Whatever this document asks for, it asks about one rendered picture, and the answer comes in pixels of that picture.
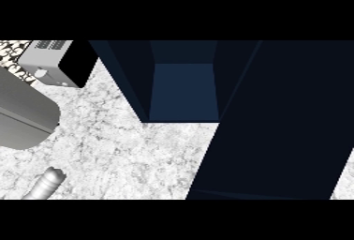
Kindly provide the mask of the dark navy open cabinet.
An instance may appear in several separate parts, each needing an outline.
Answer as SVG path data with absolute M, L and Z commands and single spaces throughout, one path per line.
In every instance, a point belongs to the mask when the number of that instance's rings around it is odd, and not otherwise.
M 90 44 L 142 122 L 221 121 L 255 40 L 93 40 Z

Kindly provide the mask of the dark navy cabinet door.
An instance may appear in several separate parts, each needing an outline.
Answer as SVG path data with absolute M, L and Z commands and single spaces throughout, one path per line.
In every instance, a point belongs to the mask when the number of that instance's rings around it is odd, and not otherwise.
M 187 197 L 326 200 L 354 149 L 354 40 L 267 40 Z

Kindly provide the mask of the clear plastic water bottle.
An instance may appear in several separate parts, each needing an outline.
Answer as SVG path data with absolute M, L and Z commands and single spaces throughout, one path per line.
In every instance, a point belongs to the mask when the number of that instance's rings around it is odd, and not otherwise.
M 22 197 L 24 200 L 47 200 L 55 194 L 67 174 L 61 169 L 50 167 L 37 179 L 33 189 Z

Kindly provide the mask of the pale grey toaster appliance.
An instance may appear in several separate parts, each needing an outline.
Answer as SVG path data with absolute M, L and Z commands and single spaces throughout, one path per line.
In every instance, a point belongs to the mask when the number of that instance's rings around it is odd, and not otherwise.
M 98 59 L 87 40 L 34 40 L 18 64 L 44 84 L 83 88 Z

